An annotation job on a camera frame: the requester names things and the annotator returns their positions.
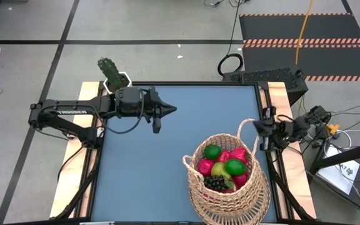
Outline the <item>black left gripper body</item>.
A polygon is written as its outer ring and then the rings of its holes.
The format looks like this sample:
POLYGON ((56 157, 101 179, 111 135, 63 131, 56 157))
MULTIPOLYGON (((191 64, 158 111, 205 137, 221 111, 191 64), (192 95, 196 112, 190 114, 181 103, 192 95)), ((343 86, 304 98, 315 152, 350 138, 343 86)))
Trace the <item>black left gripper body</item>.
POLYGON ((146 117, 147 122, 150 122, 150 118, 153 116, 153 108, 148 106, 148 89, 138 88, 142 94, 142 108, 139 117, 146 117))

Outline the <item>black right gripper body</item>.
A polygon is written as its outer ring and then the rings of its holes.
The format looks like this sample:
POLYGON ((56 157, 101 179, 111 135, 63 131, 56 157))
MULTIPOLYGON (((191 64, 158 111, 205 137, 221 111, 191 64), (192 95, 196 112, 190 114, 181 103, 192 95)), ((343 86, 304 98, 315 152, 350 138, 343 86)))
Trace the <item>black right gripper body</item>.
POLYGON ((293 121, 276 122, 276 108, 274 106, 262 110, 263 120, 271 122, 271 134, 269 136, 270 148, 286 148, 289 146, 289 138, 293 134, 293 121))

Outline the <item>red bell pepper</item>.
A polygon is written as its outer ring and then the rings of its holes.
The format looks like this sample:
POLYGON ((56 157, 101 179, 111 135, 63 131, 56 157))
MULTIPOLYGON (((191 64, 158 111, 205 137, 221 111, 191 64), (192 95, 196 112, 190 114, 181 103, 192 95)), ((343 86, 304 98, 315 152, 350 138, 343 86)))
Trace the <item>red bell pepper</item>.
POLYGON ((245 148, 243 147, 237 147, 234 150, 232 150, 230 152, 229 155, 230 159, 237 159, 243 162, 243 164, 247 164, 249 159, 248 159, 248 152, 245 148))

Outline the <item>green lime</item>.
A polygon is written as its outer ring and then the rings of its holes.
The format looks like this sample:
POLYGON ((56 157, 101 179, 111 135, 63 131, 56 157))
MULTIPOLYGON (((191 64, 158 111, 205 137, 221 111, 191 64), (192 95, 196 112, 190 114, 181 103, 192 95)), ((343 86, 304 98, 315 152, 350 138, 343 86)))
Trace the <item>green lime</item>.
POLYGON ((204 157, 216 161, 222 153, 222 148, 215 144, 210 144, 204 148, 204 157))
POLYGON ((226 161, 224 168, 232 176, 240 176, 246 172, 246 165, 238 159, 230 159, 226 161))

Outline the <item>yellow-green pear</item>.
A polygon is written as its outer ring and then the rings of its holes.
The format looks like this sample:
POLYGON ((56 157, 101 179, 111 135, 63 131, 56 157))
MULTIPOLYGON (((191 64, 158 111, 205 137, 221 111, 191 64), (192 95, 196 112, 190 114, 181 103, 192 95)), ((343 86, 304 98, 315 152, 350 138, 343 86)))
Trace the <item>yellow-green pear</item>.
POLYGON ((211 168, 211 176, 224 176, 227 179, 231 179, 231 175, 225 170, 225 164, 223 162, 216 162, 211 168))

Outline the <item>woven straw basket with handles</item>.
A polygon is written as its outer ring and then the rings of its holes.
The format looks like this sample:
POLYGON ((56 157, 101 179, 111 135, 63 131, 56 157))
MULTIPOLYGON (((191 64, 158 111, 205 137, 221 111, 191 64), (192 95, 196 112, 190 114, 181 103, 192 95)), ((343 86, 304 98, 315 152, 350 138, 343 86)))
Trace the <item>woven straw basket with handles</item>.
POLYGON ((197 171, 197 160, 203 156, 203 150, 209 144, 217 144, 219 147, 244 147, 247 146, 241 140, 242 128, 253 119, 245 119, 239 125, 237 134, 215 134, 203 141, 191 156, 184 155, 182 163, 187 168, 190 202, 201 219, 206 223, 218 223, 221 221, 240 220, 243 223, 254 219, 262 219, 268 209, 271 192, 266 175, 261 169, 255 153, 259 139, 256 138, 252 150, 247 149, 247 158, 251 164, 247 167, 250 178, 239 190, 234 193, 220 193, 210 191, 203 186, 203 175, 197 171))

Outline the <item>dark grape bunch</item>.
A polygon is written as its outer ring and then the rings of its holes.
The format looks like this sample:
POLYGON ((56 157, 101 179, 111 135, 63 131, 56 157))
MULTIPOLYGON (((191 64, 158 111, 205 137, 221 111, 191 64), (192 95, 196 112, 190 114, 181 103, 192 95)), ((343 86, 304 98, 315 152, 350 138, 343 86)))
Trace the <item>dark grape bunch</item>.
POLYGON ((204 186, 220 193, 226 189, 236 188, 235 184, 224 176, 204 176, 204 186))

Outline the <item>red round fruit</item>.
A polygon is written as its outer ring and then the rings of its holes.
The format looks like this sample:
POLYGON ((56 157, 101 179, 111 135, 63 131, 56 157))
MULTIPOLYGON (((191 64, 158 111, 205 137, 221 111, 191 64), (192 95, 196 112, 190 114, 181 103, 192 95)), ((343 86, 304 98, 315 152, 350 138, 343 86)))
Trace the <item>red round fruit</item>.
POLYGON ((201 159, 197 164, 197 171, 203 176, 210 176, 211 169, 213 168, 215 162, 210 159, 201 159))

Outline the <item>wooden side board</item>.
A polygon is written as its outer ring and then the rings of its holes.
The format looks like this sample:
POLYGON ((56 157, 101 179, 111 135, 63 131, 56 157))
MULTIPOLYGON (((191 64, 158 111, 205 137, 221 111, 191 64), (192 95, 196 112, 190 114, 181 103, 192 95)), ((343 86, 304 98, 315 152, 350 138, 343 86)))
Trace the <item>wooden side board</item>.
MULTIPOLYGON (((277 114, 293 118, 285 84, 283 82, 268 82, 268 87, 271 104, 276 107, 277 114)), ((299 143, 292 142, 282 152, 282 159, 289 190, 304 210, 316 219, 317 216, 299 143)))
MULTIPOLYGON (((100 82, 83 82, 78 99, 90 100, 101 93, 100 82)), ((71 122, 84 128, 101 125, 100 122, 96 121, 93 116, 90 115, 74 116, 71 122)), ((65 162, 80 147, 81 143, 78 139, 70 140, 67 144, 63 161, 65 162)), ((74 197, 75 193, 80 188, 81 183, 91 172, 95 162, 96 153, 96 149, 83 148, 65 165, 60 173, 59 181, 57 183, 50 218, 56 217, 61 213, 74 197)), ((88 216, 91 189, 92 183, 85 190, 76 208, 69 215, 69 218, 82 218, 88 216)))

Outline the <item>green cactus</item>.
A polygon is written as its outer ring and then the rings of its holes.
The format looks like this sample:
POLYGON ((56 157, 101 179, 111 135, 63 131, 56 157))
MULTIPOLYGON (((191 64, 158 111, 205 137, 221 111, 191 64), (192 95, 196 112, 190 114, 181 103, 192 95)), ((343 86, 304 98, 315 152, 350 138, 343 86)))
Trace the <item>green cactus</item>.
POLYGON ((115 63, 107 58, 102 57, 97 61, 97 65, 107 79, 107 87, 113 93, 117 89, 124 88, 129 84, 126 76, 119 73, 115 63))

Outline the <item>black stand beam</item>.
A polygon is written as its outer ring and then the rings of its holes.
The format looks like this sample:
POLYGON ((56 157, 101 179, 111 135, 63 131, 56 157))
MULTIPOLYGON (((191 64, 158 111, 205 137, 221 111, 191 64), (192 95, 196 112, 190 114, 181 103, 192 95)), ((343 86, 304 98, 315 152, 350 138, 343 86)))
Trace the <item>black stand beam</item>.
POLYGON ((325 149, 326 147, 322 144, 314 162, 311 165, 311 169, 309 171, 311 174, 316 174, 322 168, 360 159, 360 146, 323 159, 322 157, 324 156, 325 149))

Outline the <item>white paper sheet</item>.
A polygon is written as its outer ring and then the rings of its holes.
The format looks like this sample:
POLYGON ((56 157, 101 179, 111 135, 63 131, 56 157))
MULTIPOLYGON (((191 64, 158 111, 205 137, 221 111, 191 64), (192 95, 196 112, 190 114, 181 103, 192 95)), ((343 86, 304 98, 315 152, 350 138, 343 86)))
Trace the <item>white paper sheet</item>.
POLYGON ((352 190, 358 190, 354 185, 354 180, 358 174, 359 167, 360 165, 356 161, 347 161, 324 167, 317 174, 340 191, 350 194, 352 190))

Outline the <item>black hazard-striped floor mat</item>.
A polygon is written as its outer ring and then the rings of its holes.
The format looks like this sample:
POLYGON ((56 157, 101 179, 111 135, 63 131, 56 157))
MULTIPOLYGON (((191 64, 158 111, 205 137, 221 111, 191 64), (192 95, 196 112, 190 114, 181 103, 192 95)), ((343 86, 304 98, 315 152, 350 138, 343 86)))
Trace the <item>black hazard-striped floor mat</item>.
POLYGON ((360 81, 360 28, 352 14, 239 18, 247 70, 294 68, 308 81, 360 81))

